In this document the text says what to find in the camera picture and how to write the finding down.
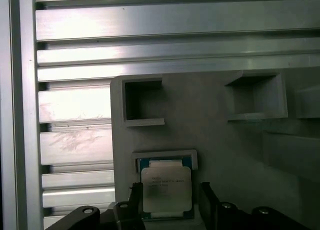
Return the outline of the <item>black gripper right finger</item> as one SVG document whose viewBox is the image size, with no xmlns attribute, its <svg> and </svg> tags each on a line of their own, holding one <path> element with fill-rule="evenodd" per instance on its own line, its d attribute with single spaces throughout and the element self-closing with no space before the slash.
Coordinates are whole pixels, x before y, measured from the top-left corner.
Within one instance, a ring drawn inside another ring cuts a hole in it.
<svg viewBox="0 0 320 230">
<path fill-rule="evenodd" d="M 251 213 L 235 204 L 220 201 L 209 182 L 199 185 L 199 213 L 207 230 L 307 230 L 283 213 L 259 206 Z"/>
</svg>

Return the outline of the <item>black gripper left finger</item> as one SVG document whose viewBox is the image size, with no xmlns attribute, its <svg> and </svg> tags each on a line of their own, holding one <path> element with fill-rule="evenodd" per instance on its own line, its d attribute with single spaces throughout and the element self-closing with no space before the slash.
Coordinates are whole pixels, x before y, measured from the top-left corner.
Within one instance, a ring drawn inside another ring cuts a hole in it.
<svg viewBox="0 0 320 230">
<path fill-rule="evenodd" d="M 103 213 L 84 205 L 49 226 L 49 230 L 144 230 L 142 219 L 143 184 L 135 182 L 127 201 L 116 203 Z"/>
</svg>

